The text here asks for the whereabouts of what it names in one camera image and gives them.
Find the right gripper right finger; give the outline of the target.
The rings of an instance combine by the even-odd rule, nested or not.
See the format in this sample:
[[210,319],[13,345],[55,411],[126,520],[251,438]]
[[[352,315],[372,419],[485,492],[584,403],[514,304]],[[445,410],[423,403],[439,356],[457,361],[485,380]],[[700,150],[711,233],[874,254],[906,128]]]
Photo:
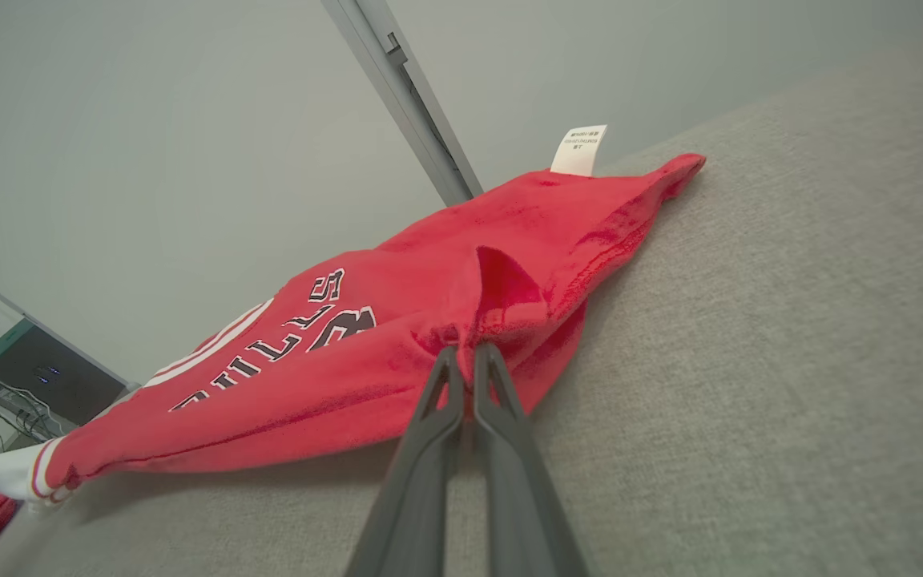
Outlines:
[[589,576],[501,350],[480,344],[474,417],[487,486],[491,576]]

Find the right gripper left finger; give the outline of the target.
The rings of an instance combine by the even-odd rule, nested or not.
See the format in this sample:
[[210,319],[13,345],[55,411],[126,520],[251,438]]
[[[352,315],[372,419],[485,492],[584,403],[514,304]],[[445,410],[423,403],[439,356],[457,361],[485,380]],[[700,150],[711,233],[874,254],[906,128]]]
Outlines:
[[465,417],[457,348],[440,351],[345,574],[442,576],[447,486]]

